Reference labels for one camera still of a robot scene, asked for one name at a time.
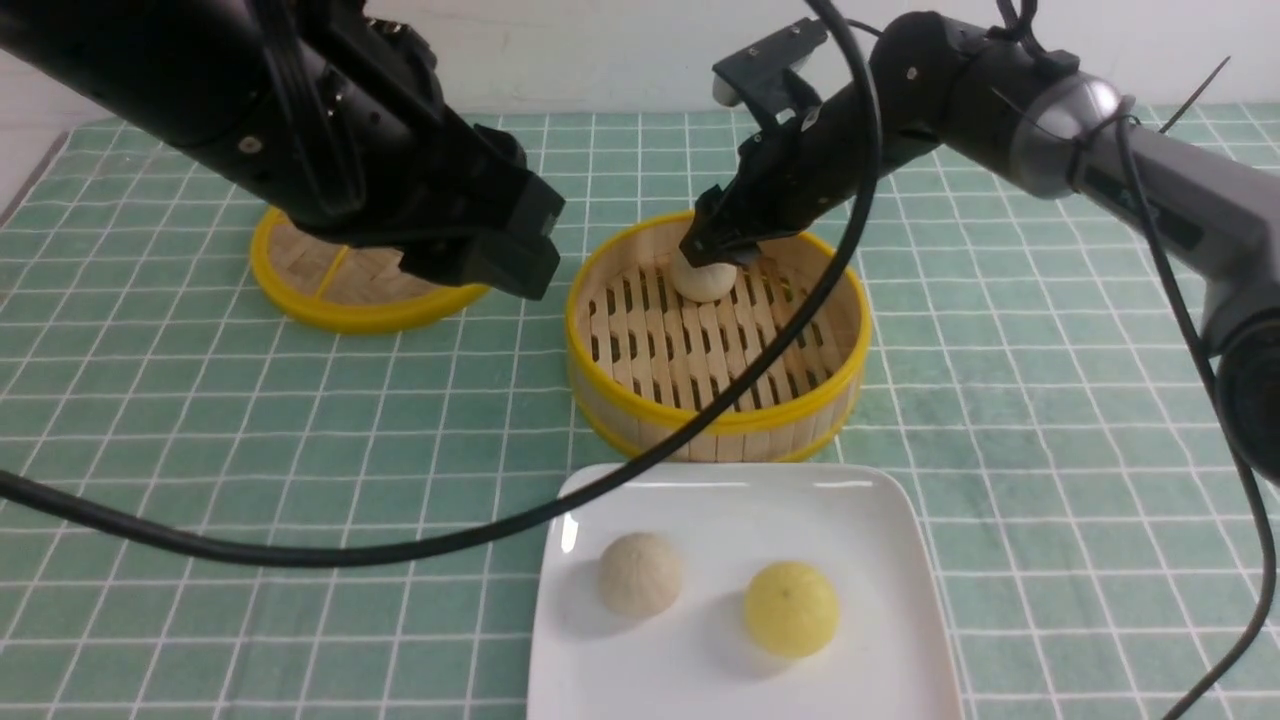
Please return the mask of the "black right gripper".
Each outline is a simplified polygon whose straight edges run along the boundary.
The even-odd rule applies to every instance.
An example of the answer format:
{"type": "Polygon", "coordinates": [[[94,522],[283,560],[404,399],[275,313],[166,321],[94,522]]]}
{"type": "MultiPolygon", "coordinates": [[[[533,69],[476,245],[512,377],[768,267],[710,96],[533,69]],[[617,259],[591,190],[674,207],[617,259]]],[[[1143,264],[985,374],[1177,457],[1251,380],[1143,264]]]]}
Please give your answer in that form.
{"type": "Polygon", "coordinates": [[[690,266],[750,266],[764,246],[791,240],[858,193],[872,146],[860,88],[850,83],[823,100],[800,76],[773,85],[794,117],[741,147],[719,213],[694,213],[678,243],[690,266]]]}

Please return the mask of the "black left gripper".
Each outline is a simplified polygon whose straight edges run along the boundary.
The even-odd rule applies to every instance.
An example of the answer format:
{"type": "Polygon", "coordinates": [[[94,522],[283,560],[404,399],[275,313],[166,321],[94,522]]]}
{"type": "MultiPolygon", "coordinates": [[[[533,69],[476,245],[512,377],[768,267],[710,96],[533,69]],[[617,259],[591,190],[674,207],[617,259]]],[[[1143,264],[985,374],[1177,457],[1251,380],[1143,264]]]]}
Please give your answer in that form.
{"type": "Polygon", "coordinates": [[[564,197],[530,170],[515,136],[449,120],[399,215],[399,268],[431,284],[544,299],[561,264],[564,197]]]}

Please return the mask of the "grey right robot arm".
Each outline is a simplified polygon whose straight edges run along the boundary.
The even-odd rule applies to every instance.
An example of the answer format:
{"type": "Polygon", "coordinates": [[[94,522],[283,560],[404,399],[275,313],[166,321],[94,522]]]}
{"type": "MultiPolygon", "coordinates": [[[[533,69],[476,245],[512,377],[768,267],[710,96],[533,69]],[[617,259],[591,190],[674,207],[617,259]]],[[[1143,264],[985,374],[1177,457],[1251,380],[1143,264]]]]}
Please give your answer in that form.
{"type": "Polygon", "coordinates": [[[888,176],[945,146],[1036,199],[1079,193],[1206,283],[1199,346],[1217,357],[1213,401],[1231,446],[1277,477],[1277,177],[1132,123],[1132,100],[1047,51],[1036,4],[980,27],[909,12],[884,27],[869,78],[822,99],[799,68],[849,29],[828,10],[716,63],[716,100],[744,104],[759,132],[726,188],[696,201],[681,251],[692,266],[748,265],[768,240],[806,229],[859,191],[868,155],[888,176]]]}

